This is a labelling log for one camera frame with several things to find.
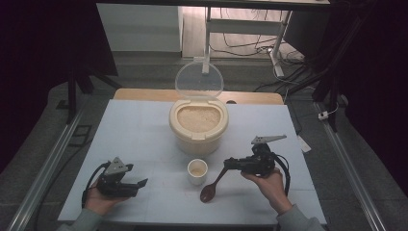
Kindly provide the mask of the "dark curtain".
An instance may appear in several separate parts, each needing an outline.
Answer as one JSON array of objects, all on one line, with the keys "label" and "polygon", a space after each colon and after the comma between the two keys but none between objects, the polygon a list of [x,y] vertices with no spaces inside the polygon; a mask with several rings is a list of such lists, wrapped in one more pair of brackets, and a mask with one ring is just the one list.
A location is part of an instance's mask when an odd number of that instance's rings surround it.
[{"label": "dark curtain", "polygon": [[74,77],[116,75],[97,0],[0,0],[0,172],[47,105]]},{"label": "dark curtain", "polygon": [[327,28],[337,35],[364,20],[340,64],[345,114],[408,196],[408,0],[366,2],[338,10]]}]

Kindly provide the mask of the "person's right hand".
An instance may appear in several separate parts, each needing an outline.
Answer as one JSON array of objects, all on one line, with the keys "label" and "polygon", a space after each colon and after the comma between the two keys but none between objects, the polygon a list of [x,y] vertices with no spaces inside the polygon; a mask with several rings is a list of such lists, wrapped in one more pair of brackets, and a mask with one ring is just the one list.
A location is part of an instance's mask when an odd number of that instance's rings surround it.
[{"label": "person's right hand", "polygon": [[269,205],[278,215],[289,212],[293,207],[293,204],[285,194],[283,175],[279,168],[276,167],[268,177],[258,177],[243,171],[241,175],[256,184],[262,195],[268,200]]}]

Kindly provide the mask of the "beige rice container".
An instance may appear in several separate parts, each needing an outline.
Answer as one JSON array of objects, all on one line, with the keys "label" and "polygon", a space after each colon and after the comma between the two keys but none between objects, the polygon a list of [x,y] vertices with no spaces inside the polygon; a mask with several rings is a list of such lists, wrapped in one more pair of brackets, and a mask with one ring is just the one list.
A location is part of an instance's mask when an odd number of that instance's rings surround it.
[{"label": "beige rice container", "polygon": [[[189,106],[212,107],[220,112],[219,124],[208,132],[194,133],[181,126],[177,113]],[[195,97],[176,101],[169,112],[169,126],[177,138],[179,148],[188,155],[204,157],[216,151],[220,139],[229,123],[228,110],[224,103],[216,98]]]}]

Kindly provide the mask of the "white rice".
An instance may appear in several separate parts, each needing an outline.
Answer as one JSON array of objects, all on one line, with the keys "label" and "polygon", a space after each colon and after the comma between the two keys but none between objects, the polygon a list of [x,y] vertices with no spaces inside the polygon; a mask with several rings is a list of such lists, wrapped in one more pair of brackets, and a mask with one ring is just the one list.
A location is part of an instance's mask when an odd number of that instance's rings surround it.
[{"label": "white rice", "polygon": [[208,132],[220,121],[220,112],[212,107],[189,106],[177,113],[179,123],[194,133]]}]

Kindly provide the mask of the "black panel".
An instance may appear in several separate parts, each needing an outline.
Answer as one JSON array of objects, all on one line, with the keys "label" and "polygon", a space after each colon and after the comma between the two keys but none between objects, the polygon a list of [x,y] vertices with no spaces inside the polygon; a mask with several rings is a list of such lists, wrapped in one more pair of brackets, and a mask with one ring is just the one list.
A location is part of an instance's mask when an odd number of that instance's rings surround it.
[{"label": "black panel", "polygon": [[330,13],[291,12],[284,41],[306,58],[315,57],[320,49]]}]

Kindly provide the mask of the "white desk frame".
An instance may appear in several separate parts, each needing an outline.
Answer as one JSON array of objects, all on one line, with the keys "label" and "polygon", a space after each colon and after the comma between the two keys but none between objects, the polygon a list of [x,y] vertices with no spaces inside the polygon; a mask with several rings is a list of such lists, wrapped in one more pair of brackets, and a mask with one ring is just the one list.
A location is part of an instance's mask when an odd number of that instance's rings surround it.
[{"label": "white desk frame", "polygon": [[210,35],[211,33],[238,34],[238,35],[260,35],[275,36],[275,43],[268,50],[268,55],[272,61],[276,77],[283,77],[284,72],[278,61],[278,52],[285,35],[289,19],[292,12],[283,12],[280,21],[257,21],[240,19],[212,19],[212,8],[207,7],[205,13],[205,45],[204,45],[204,64],[202,72],[209,73],[210,62]]}]

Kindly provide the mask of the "pale blue table mat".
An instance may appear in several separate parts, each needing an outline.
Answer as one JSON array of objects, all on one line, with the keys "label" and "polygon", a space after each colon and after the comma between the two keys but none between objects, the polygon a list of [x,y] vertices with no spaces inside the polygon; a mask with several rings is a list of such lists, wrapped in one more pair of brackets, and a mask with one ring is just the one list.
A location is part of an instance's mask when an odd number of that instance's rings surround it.
[{"label": "pale blue table mat", "polygon": [[276,213],[256,185],[236,170],[220,176],[224,160],[251,155],[255,137],[273,136],[270,149],[290,166],[289,198],[308,218],[325,223],[317,192],[305,163],[289,111],[284,105],[233,104],[219,148],[207,156],[208,182],[217,183],[209,203],[199,199],[200,187],[188,180],[191,157],[176,144],[168,102],[112,100],[59,215],[72,221],[81,212],[81,197],[91,174],[118,157],[132,165],[124,181],[147,182],[136,197],[116,205],[107,221],[137,224],[272,225]]}]

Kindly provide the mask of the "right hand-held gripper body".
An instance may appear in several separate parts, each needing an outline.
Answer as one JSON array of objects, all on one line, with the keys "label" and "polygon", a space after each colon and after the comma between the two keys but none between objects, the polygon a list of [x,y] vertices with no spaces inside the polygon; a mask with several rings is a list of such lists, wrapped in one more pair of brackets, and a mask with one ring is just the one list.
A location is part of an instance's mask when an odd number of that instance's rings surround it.
[{"label": "right hand-held gripper body", "polygon": [[250,174],[267,176],[275,168],[275,163],[278,163],[281,168],[286,169],[287,166],[283,163],[283,161],[278,157],[277,154],[270,150],[268,146],[269,142],[282,140],[286,137],[286,135],[266,137],[256,136],[251,141],[251,150],[253,152],[253,155],[249,157],[249,164],[243,169],[243,171]]}]

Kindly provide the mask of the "white cup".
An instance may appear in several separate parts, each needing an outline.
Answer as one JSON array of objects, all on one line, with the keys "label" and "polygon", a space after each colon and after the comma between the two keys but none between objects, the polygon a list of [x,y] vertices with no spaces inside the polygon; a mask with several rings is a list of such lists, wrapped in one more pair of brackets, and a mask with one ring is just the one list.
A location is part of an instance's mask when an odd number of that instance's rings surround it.
[{"label": "white cup", "polygon": [[202,185],[207,179],[208,166],[201,159],[191,160],[187,167],[188,179],[195,186]]}]

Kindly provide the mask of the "aluminium rail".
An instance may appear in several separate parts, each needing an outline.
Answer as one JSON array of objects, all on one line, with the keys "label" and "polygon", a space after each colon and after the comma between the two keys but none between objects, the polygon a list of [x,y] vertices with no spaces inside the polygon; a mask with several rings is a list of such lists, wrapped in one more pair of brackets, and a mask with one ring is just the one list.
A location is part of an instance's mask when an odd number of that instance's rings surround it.
[{"label": "aluminium rail", "polygon": [[45,194],[51,177],[54,174],[83,113],[84,110],[79,109],[77,113],[72,116],[70,122],[64,126],[62,132],[57,136],[54,145],[43,162],[36,178],[23,198],[6,231],[24,231],[26,228],[35,209],[39,205],[41,198]]},{"label": "aluminium rail", "polygon": [[388,231],[339,134],[331,128],[327,120],[324,120],[322,124],[371,231]]}]

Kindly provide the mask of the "person's left hand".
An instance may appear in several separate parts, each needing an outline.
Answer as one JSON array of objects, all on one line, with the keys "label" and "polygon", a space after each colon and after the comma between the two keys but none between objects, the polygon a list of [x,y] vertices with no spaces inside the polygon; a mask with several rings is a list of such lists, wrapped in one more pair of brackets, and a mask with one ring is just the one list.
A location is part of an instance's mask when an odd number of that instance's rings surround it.
[{"label": "person's left hand", "polygon": [[127,200],[127,197],[108,197],[103,195],[97,189],[97,182],[93,182],[90,188],[87,190],[85,208],[100,216],[105,216],[117,203],[125,200]]}]

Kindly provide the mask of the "black floor bracket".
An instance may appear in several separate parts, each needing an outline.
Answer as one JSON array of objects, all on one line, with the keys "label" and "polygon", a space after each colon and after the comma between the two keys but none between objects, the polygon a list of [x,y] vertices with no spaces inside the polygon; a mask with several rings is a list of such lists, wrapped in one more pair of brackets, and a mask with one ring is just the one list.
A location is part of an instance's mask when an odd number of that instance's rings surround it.
[{"label": "black floor bracket", "polygon": [[75,128],[68,145],[72,147],[84,146],[89,140],[91,128],[91,125],[78,125]]}]

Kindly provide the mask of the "white paper tag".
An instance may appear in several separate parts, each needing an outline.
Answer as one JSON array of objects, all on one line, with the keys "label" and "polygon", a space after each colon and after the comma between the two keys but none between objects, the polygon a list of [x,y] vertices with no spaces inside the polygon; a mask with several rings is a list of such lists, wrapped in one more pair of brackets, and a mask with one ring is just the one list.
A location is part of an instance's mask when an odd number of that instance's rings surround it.
[{"label": "white paper tag", "polygon": [[310,145],[304,139],[302,139],[300,136],[298,136],[297,139],[299,141],[299,144],[300,144],[300,147],[301,147],[301,150],[302,150],[303,153],[307,153],[307,152],[312,150]]}]

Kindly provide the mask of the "white cabinet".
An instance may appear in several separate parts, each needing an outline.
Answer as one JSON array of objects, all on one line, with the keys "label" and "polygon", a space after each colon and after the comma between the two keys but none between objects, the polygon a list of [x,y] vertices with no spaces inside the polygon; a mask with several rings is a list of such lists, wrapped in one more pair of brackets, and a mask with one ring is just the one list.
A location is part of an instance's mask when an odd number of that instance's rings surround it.
[{"label": "white cabinet", "polygon": [[97,9],[113,51],[182,51],[181,7],[98,3]]}]

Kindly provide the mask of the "brown wooden spoon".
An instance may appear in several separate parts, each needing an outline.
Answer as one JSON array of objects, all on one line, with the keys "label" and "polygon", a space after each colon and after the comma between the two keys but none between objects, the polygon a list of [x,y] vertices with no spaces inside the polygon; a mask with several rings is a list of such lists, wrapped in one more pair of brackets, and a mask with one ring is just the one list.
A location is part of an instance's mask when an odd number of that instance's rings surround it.
[{"label": "brown wooden spoon", "polygon": [[217,179],[212,183],[207,186],[205,186],[201,193],[200,193],[200,201],[203,203],[210,202],[216,195],[216,189],[217,189],[217,183],[219,180],[224,176],[224,174],[227,172],[227,168],[224,168],[220,174],[218,175]]}]

